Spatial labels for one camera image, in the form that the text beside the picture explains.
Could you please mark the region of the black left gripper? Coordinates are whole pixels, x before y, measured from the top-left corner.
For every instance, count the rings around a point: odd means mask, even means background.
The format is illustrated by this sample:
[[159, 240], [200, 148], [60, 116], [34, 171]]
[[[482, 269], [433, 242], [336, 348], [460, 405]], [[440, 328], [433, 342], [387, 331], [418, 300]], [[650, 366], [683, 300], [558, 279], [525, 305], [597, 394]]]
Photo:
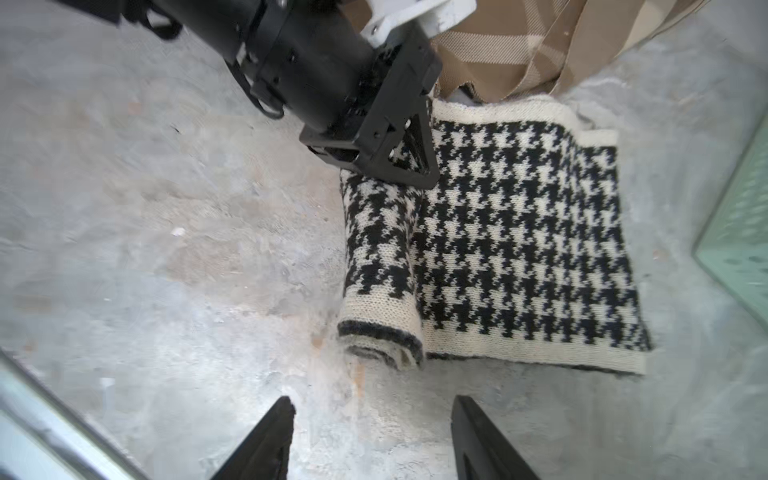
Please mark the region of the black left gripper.
[[292, 111], [334, 167], [421, 190], [440, 177], [427, 94], [442, 69], [416, 23], [371, 46], [336, 1], [262, 1], [227, 67], [265, 116]]

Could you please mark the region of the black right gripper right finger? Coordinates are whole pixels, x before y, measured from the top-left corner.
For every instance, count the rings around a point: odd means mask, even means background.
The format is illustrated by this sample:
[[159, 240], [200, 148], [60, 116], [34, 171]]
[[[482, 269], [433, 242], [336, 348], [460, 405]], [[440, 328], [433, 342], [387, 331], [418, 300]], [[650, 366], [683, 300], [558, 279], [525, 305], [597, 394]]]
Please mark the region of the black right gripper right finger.
[[460, 480], [540, 479], [470, 396], [455, 397], [451, 434]]

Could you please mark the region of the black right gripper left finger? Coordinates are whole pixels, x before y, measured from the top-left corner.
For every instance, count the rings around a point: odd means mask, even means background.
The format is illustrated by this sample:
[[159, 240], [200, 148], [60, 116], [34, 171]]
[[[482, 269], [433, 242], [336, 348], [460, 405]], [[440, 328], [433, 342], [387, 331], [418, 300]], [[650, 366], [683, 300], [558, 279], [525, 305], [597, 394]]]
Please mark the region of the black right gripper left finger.
[[286, 480], [296, 409], [279, 397], [212, 476], [213, 480]]

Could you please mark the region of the black white houndstooth scarf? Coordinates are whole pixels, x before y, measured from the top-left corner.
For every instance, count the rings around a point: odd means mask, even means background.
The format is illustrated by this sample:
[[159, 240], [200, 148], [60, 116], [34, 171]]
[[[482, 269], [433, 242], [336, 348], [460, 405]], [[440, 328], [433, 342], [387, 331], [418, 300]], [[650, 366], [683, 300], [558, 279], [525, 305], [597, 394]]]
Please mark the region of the black white houndstooth scarf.
[[548, 96], [437, 101], [431, 126], [434, 188], [341, 175], [341, 344], [399, 370], [491, 358], [644, 374], [617, 133]]

